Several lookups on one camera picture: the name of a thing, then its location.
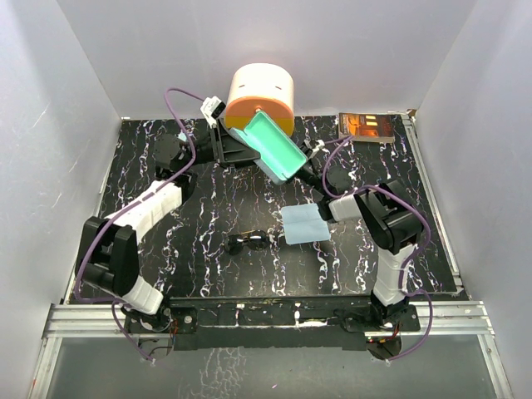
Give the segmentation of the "blue-grey glasses case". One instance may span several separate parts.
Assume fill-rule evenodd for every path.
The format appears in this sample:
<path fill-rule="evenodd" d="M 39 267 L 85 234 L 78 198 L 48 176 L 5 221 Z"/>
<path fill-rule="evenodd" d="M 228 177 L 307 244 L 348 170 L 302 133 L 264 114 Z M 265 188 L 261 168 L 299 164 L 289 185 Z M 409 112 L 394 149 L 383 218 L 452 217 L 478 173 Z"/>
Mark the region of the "blue-grey glasses case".
<path fill-rule="evenodd" d="M 283 185 L 307 163 L 307 156 L 264 111 L 258 111 L 242 129 L 229 134 L 259 153 L 254 163 L 276 184 Z"/>

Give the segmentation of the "light blue cleaning cloth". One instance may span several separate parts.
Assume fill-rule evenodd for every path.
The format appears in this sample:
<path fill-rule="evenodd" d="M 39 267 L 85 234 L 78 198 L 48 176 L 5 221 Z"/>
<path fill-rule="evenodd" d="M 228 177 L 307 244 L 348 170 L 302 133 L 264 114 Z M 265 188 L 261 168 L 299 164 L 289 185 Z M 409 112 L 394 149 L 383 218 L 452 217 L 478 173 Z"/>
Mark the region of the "light blue cleaning cloth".
<path fill-rule="evenodd" d="M 284 238 L 288 245 L 330 240 L 328 223 L 319 214 L 318 205 L 299 204 L 281 209 Z"/>

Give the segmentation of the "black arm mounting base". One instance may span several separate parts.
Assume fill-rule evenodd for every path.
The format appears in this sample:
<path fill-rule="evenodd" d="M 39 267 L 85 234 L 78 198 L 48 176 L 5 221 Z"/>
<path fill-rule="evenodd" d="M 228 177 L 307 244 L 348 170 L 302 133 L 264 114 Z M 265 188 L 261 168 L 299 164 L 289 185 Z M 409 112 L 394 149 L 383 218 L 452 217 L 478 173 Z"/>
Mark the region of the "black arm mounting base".
<path fill-rule="evenodd" d="M 174 351 L 212 348 L 338 347 L 364 351 L 372 337 L 418 333 L 413 304 L 386 308 L 368 295 L 165 298 L 154 315 L 125 308 L 126 330 L 161 334 Z"/>

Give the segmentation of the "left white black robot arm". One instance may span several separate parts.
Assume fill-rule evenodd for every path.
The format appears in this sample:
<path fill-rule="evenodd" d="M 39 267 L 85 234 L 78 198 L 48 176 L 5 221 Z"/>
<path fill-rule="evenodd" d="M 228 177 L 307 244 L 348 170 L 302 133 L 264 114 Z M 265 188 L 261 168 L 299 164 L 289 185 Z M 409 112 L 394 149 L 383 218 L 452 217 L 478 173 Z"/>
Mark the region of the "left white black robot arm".
<path fill-rule="evenodd" d="M 220 121 L 198 140 L 164 134 L 154 146 L 155 179 L 130 204 L 105 218 L 93 216 L 83 225 L 76 259 L 76 300 L 83 303 L 82 284 L 106 293 L 105 301 L 125 305 L 126 314 L 155 332 L 167 329 L 172 312 L 161 291 L 140 272 L 138 246 L 166 215 L 193 194 L 197 175 L 193 165 L 217 162 L 249 166 L 261 155 Z"/>

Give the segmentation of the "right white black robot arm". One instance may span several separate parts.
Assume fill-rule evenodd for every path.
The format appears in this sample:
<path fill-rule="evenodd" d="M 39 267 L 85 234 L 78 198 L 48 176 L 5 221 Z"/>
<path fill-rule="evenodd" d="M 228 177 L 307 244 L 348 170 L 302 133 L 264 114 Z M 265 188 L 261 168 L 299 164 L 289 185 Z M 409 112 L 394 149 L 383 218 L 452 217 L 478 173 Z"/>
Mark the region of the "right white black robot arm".
<path fill-rule="evenodd" d="M 409 203 L 409 195 L 397 180 L 364 185 L 348 194 L 340 191 L 347 188 L 343 169 L 319 172 L 309 161 L 296 176 L 322 195 L 318 202 L 321 220 L 331 224 L 362 219 L 377 246 L 377 277 L 369 303 L 352 312 L 341 309 L 337 317 L 346 327 L 392 328 L 409 307 L 407 266 L 420 252 L 420 238 L 431 236 L 426 219 Z"/>

